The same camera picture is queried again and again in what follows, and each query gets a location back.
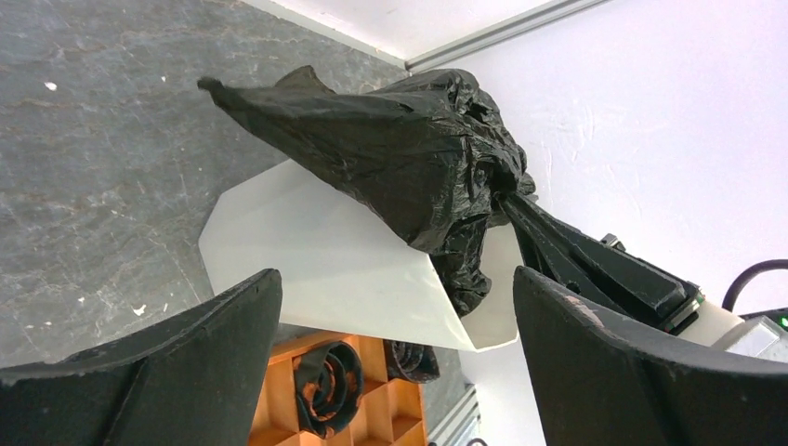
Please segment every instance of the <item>crumpled plastic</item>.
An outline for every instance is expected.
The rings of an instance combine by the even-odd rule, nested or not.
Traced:
[[[465,316],[491,289],[484,233],[505,224],[499,194],[532,194],[525,151],[469,72],[434,70],[362,95],[336,94],[310,66],[274,86],[197,83],[252,135],[376,213],[430,255]]]

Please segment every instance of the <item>white plastic sheet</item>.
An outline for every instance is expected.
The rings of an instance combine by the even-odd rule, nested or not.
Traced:
[[[199,246],[217,295],[278,269],[283,323],[468,351],[518,338],[510,227],[488,231],[481,269],[492,291],[460,320],[427,254],[292,161],[223,193]]]

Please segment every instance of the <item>gray marble surface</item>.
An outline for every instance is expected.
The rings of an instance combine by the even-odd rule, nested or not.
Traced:
[[[268,85],[305,64],[342,92],[405,75],[241,2],[0,0],[0,367],[211,298],[197,239],[218,195],[285,157],[195,82]],[[439,358],[431,426],[463,390],[456,352]]]

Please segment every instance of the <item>rolled black bag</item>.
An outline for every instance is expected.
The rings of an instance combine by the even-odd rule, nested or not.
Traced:
[[[435,349],[431,346],[401,341],[383,341],[388,379],[404,379],[424,384],[440,378]]]
[[[423,72],[364,95],[336,94],[309,66],[274,86],[213,78],[198,86],[251,134],[430,254],[460,316],[490,292],[479,270],[484,233],[507,222],[494,197],[535,187],[525,152],[472,74]]]
[[[293,369],[300,429],[329,439],[348,427],[364,391],[356,350],[333,342],[296,357]]]

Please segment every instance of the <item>black garbage bag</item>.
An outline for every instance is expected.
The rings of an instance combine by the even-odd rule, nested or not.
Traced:
[[[293,360],[298,425],[329,439],[350,425],[359,411],[364,373],[356,350],[342,341]]]
[[[410,342],[383,340],[386,352],[388,379],[424,384],[440,378],[440,366],[435,348]]]
[[[336,94],[309,66],[270,87],[213,78],[198,86],[251,134],[430,254],[460,316],[489,293],[479,271],[484,232],[506,222],[494,197],[535,187],[525,152],[472,74],[424,72],[364,95]]]

